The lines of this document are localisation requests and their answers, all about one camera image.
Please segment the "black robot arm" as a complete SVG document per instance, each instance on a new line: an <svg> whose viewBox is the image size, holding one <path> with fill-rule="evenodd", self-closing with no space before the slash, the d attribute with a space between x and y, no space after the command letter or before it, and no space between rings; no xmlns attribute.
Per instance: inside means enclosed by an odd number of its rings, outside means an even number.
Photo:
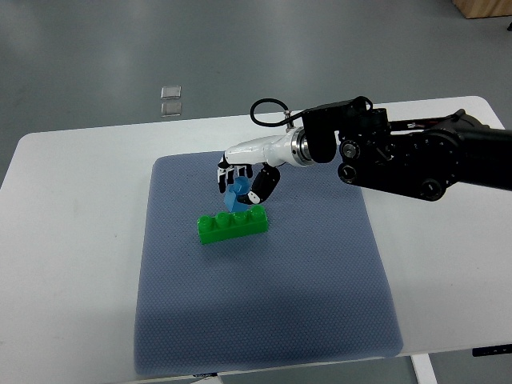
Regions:
<svg viewBox="0 0 512 384"><path fill-rule="evenodd" d="M310 158L340 154L345 183L437 201L464 182L511 188L511 133L492 129L463 109L437 118L389 121L363 96L298 113Z"/></svg>

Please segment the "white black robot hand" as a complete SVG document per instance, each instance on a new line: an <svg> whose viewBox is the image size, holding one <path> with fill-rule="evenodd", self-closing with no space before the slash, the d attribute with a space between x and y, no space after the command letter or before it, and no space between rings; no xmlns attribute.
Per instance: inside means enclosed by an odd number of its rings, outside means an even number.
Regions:
<svg viewBox="0 0 512 384"><path fill-rule="evenodd" d="M273 193L280 180L278 167L288 163L302 166L293 153L293 135L274 135L242 142L228 148L218 163L217 180L221 194L234 182L234 172L250 178L250 168L262 164L262 169L253 180L247 194L238 197L238 201L247 205L263 203Z"/></svg>

